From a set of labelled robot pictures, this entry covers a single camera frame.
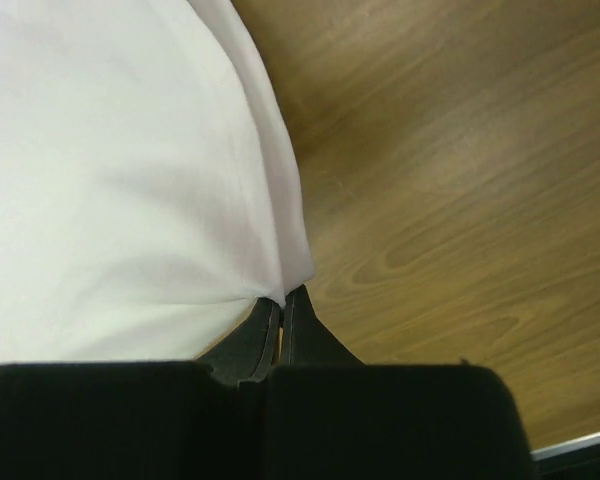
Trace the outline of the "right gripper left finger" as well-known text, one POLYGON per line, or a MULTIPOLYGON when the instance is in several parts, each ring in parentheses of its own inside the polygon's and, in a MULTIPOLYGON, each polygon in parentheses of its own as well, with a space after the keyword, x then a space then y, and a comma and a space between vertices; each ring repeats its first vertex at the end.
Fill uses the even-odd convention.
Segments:
POLYGON ((262 381, 278 357, 280 325, 280 306, 259 299, 246 319, 197 362, 224 385, 262 381))

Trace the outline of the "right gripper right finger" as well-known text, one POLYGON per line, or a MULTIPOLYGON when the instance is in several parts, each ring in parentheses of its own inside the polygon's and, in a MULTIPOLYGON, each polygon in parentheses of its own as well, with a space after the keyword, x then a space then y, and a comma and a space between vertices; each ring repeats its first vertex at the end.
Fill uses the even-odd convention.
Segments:
POLYGON ((362 364, 319 320, 305 285, 287 295, 281 326, 281 364, 362 364))

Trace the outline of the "white floral t shirt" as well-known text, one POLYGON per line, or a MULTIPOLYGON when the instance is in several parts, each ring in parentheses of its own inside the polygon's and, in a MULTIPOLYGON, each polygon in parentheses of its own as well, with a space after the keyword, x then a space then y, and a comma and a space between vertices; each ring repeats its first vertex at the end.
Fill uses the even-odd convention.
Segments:
POLYGON ((0 364, 192 359, 314 273, 228 1, 0 1, 0 364))

